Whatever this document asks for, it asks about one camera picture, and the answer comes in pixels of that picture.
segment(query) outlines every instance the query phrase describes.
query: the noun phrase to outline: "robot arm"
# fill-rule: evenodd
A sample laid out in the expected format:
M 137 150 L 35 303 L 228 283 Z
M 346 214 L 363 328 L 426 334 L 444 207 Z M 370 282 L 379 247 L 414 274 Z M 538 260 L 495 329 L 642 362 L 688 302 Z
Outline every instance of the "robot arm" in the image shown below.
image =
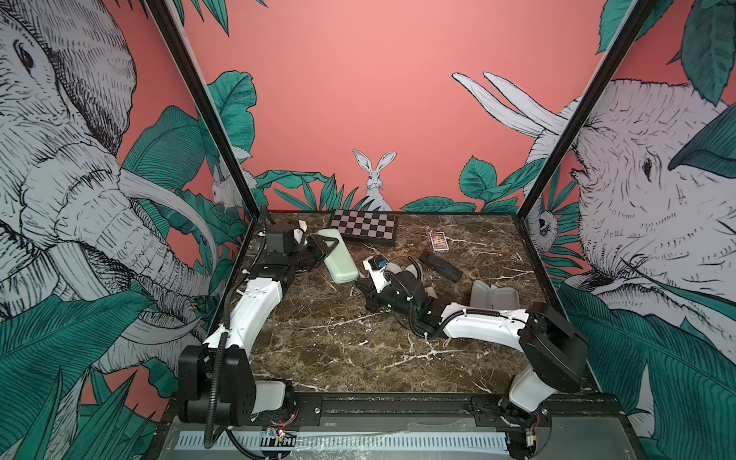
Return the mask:
M 536 302 L 529 309 L 469 308 L 429 297 L 410 271 L 387 274 L 388 263 L 376 255 L 364 261 L 371 277 L 355 284 L 371 312 L 389 308 L 409 316 L 420 337 L 477 339 L 506 345 L 526 354 L 529 366 L 516 376 L 500 409 L 524 418 L 554 392 L 580 387 L 587 359 L 587 338 L 559 312 Z
M 182 352 L 177 402 L 183 422 L 204 423 L 211 407 L 215 408 L 213 422 L 217 425 L 245 425 L 253 414 L 262 411 L 283 409 L 287 419 L 292 415 L 287 383 L 256 382 L 248 358 L 263 324 L 295 275 L 314 269 L 339 242 L 319 235 L 304 238 L 305 231 L 303 222 L 266 225 L 260 233 L 263 248 L 258 254 L 262 257 L 247 273 L 245 291 L 229 311 L 230 327 L 223 322 L 201 345 L 186 347 Z M 224 357 L 216 369 L 221 338 L 226 338 L 221 348 Z M 211 403 L 213 386 L 216 398 Z

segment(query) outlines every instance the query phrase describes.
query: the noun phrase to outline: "chessboard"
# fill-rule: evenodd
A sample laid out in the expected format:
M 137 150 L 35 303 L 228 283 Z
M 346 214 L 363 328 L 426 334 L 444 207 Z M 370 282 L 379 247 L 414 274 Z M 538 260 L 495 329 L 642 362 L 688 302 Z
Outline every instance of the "chessboard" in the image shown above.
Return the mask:
M 337 209 L 330 228 L 336 228 L 344 240 L 393 246 L 397 223 L 396 214 Z

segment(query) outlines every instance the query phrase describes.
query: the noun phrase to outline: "marble table surface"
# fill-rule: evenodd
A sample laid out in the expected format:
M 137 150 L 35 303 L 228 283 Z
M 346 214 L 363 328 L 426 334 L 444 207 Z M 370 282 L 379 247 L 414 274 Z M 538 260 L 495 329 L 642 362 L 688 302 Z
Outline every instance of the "marble table surface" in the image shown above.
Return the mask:
M 327 227 L 329 213 L 274 213 L 276 222 L 302 219 L 307 234 Z M 425 285 L 440 299 L 468 304 L 474 280 L 509 286 L 522 307 L 545 297 L 511 217 L 399 215 L 394 247 L 346 241 L 358 268 L 381 253 L 408 265 L 430 248 L 428 234 L 442 231 L 443 254 L 463 271 L 458 283 L 425 267 Z M 252 248 L 245 259 L 250 265 Z M 352 283 L 335 284 L 324 264 L 297 279 L 267 319 L 252 349 L 256 377 L 288 378 L 300 392 L 497 392 L 503 393 L 527 364 L 523 353 L 471 339 L 426 341 L 409 333 L 396 314 L 369 314 Z

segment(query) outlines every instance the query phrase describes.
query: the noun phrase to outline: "metal frame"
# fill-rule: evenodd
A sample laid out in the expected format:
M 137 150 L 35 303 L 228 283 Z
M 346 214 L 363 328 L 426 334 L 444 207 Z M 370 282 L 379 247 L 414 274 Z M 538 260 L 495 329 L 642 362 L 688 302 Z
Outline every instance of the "metal frame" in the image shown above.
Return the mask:
M 522 428 L 511 428 L 495 419 L 492 415 L 479 414 L 471 406 L 481 406 L 497 401 L 500 394 L 487 393 L 321 393 L 298 392 L 297 401 L 304 400 L 304 409 L 308 411 L 309 420 L 296 420 L 291 428 L 315 427 L 319 425 L 322 416 L 348 419 L 375 417 L 416 417 L 417 419 L 431 418 L 440 420 L 474 419 L 475 428 L 488 428 L 488 431 L 505 431 L 517 433 Z M 170 404 L 164 413 L 161 424 L 154 436 L 151 447 L 144 456 L 144 460 L 158 459 L 166 445 L 171 422 L 176 410 Z M 623 408 L 613 394 L 554 394 L 545 401 L 539 410 L 539 427 L 552 428 L 555 419 L 559 417 L 590 417 L 616 419 L 634 449 L 637 460 L 646 460 L 647 455 L 634 432 L 629 418 L 623 413 Z
M 179 18 L 175 18 L 171 14 L 171 10 L 167 6 L 167 0 L 146 0 L 146 3 L 166 45 L 169 47 L 169 52 L 171 52 L 179 72 L 182 74 L 184 83 L 194 99 L 194 104 L 197 106 L 200 116 L 212 135 L 215 146 L 238 187 L 238 192 L 243 196 L 243 203 L 249 217 L 257 216 L 258 206 L 255 204 L 255 198 L 245 183 L 240 164 L 235 159 L 230 140 L 212 103 L 207 85 L 199 74 L 194 57 L 189 54 L 186 39 L 180 33 L 180 25 L 177 23 Z
M 631 8 L 631 13 L 618 30 L 613 44 L 608 49 L 606 56 L 598 67 L 598 71 L 595 72 L 595 76 L 590 80 L 585 94 L 580 99 L 578 108 L 575 109 L 575 113 L 570 117 L 570 121 L 559 136 L 557 144 L 555 144 L 537 180 L 531 187 L 529 195 L 527 195 L 521 204 L 517 214 L 519 219 L 526 219 L 531 207 L 539 199 L 539 196 L 552 178 L 552 174 L 554 174 L 562 158 L 570 151 L 570 146 L 573 144 L 575 137 L 585 125 L 585 121 L 601 97 L 601 94 L 603 94 L 606 86 L 611 81 L 611 78 L 613 78 L 613 74 L 621 64 L 621 61 L 623 61 L 631 44 L 639 34 L 644 21 L 649 17 L 657 2 L 658 0 L 637 0 L 636 4 Z

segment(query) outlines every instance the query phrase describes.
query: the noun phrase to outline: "black bracket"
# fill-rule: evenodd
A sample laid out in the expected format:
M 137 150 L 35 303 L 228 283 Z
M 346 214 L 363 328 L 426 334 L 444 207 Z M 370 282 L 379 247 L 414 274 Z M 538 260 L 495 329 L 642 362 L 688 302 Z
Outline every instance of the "black bracket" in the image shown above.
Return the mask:
M 296 413 L 297 418 L 289 425 L 289 429 L 300 426 L 319 426 L 322 416 L 322 397 L 319 395 L 292 394 L 285 398 L 284 406 L 277 411 L 266 411 L 258 414 L 254 420 L 245 423 L 250 426 L 269 426 L 285 422 Z
M 487 396 L 473 396 L 470 398 L 470 407 L 468 409 L 473 414 L 473 418 L 475 418 L 475 425 L 479 427 L 493 427 L 496 428 L 496 431 L 524 431 L 528 426 L 509 426 L 501 418 L 502 413 L 498 408 L 500 396 L 500 394 L 489 394 Z M 549 413 L 547 401 L 542 402 L 536 412 L 539 416 L 539 426 L 548 427 L 551 425 Z M 531 417 L 533 422 L 537 423 L 537 418 L 533 414 Z

